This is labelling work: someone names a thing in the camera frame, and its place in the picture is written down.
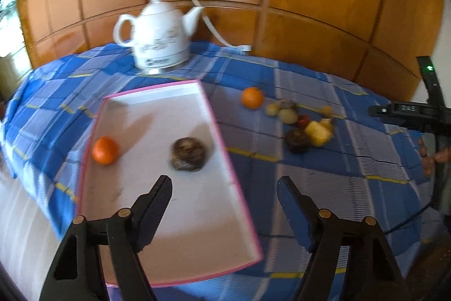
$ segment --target white electric kettle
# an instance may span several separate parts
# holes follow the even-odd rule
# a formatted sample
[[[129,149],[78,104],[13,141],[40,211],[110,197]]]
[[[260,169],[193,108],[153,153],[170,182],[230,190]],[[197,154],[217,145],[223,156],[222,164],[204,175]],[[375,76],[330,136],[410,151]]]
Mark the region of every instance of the white electric kettle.
[[[141,69],[162,69],[189,58],[189,40],[195,33],[203,7],[193,7],[187,14],[162,0],[151,0],[138,17],[121,15],[113,29],[116,44],[132,48],[135,65]],[[130,21],[130,41],[120,38],[124,21]]]

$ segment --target orange fruit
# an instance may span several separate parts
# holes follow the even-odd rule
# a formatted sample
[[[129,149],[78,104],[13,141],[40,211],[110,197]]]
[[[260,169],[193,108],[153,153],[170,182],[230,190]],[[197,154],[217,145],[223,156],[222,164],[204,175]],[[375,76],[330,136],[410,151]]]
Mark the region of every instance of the orange fruit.
[[[241,94],[241,103],[249,109],[258,109],[265,101],[265,95],[257,87],[248,87]]]
[[[112,164],[119,158],[119,145],[110,137],[100,137],[92,147],[92,158],[99,164]]]

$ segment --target table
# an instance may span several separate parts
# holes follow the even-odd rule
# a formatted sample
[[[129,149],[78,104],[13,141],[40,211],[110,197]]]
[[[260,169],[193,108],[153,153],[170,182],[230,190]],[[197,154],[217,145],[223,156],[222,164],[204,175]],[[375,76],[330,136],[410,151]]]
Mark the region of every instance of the table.
[[[290,175],[319,208],[360,221],[376,217],[383,230],[428,201],[418,146],[419,134],[382,124],[367,115],[387,100],[342,78],[298,65],[241,55],[212,43],[191,44],[191,60],[179,70],[143,76],[128,49],[115,44],[52,61],[29,75],[8,104],[0,143],[18,177],[59,237],[74,216],[77,183],[87,137],[103,97],[148,85],[200,79],[210,100],[259,234],[265,259],[248,269],[167,290],[206,300],[285,300],[296,289],[309,254],[298,246],[276,200],[277,178]],[[303,155],[283,144],[289,127],[249,110],[241,91],[257,86],[266,102],[295,101],[301,114],[319,120],[332,106],[335,137]],[[405,274],[420,240],[434,233],[439,218],[428,209],[387,237]],[[344,277],[343,247],[331,295]]]

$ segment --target kettle handle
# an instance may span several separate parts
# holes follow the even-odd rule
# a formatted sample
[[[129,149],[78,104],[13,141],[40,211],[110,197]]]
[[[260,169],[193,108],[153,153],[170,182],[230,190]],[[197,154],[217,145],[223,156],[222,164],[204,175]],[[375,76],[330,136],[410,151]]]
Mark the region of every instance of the kettle handle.
[[[113,29],[113,40],[114,40],[114,42],[115,42],[116,44],[118,44],[119,46],[123,46],[123,47],[127,48],[127,47],[130,47],[130,46],[135,45],[135,42],[134,42],[133,40],[130,40],[130,41],[123,41],[123,40],[120,38],[120,28],[122,27],[122,24],[123,24],[125,21],[130,21],[130,23],[132,24],[132,27],[134,27],[134,26],[135,26],[136,18],[135,18],[134,16],[128,15],[128,14],[120,15],[119,18],[118,18],[118,20],[117,20],[117,22],[116,22],[116,24],[114,25],[114,29]]]

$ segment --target human hand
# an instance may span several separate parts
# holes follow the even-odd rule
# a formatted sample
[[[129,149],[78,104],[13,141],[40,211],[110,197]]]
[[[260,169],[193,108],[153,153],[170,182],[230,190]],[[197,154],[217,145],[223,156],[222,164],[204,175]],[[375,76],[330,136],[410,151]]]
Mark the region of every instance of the human hand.
[[[419,139],[418,144],[420,146],[419,153],[421,156],[421,165],[423,166],[426,177],[430,177],[432,175],[432,171],[434,170],[434,165],[436,162],[445,163],[451,161],[450,147],[446,147],[445,149],[437,152],[434,157],[429,157],[428,150],[422,138]]]

